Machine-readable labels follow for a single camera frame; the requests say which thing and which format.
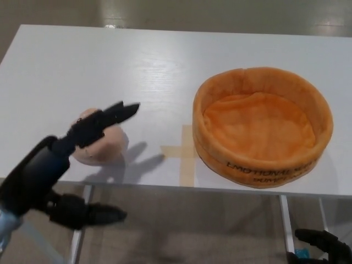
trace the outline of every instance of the gray floor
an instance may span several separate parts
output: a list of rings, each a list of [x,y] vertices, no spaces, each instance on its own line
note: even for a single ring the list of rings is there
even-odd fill
[[[20,24],[350,37],[352,1],[0,0],[0,61]],[[94,200],[121,205],[130,217],[88,230],[80,263],[286,263],[278,197],[96,188]],[[316,199],[289,202],[295,228],[322,228]],[[72,232],[34,212],[27,218],[68,256]],[[17,232],[2,263],[48,259]]]

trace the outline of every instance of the plush pet bed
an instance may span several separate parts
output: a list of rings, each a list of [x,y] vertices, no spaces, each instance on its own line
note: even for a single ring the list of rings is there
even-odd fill
[[[234,69],[199,88],[193,138],[216,173],[272,188],[311,171],[333,132],[324,97],[300,76],[276,68]]]

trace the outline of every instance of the white table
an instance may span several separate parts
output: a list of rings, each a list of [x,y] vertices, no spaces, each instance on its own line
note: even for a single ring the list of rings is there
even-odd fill
[[[0,159],[6,161],[0,175],[46,135],[64,134],[85,109],[124,100],[141,102],[138,114],[122,124],[131,148],[126,167],[101,170],[72,159],[61,181],[179,188],[181,161],[162,162],[161,146],[181,145],[202,82],[234,68],[290,70],[322,92],[334,116],[333,137],[317,167],[290,184],[257,190],[197,159],[194,188],[280,195],[292,250],[286,195],[352,197],[351,48],[352,38],[338,37],[23,25],[0,65]]]

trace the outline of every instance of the tape cross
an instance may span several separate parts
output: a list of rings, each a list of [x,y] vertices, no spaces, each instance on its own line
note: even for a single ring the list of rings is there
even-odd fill
[[[180,186],[193,187],[195,176],[195,161],[198,158],[194,147],[192,126],[182,126],[181,146],[161,146],[165,158],[181,158]]]

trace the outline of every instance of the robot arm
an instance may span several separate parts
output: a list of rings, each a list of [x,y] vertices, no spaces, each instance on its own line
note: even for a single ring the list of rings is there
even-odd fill
[[[104,137],[104,129],[121,123],[138,111],[139,104],[124,106],[119,102],[105,111],[99,110],[74,124],[61,139],[48,136],[11,171],[0,186],[0,254],[11,232],[21,225],[29,210],[49,215],[50,221],[70,229],[124,221],[127,214],[118,207],[92,203],[52,190],[69,169],[69,156]]]
[[[299,240],[328,253],[328,260],[298,258],[294,253],[289,252],[287,255],[289,264],[352,264],[351,248],[327,231],[297,229],[295,236]]]

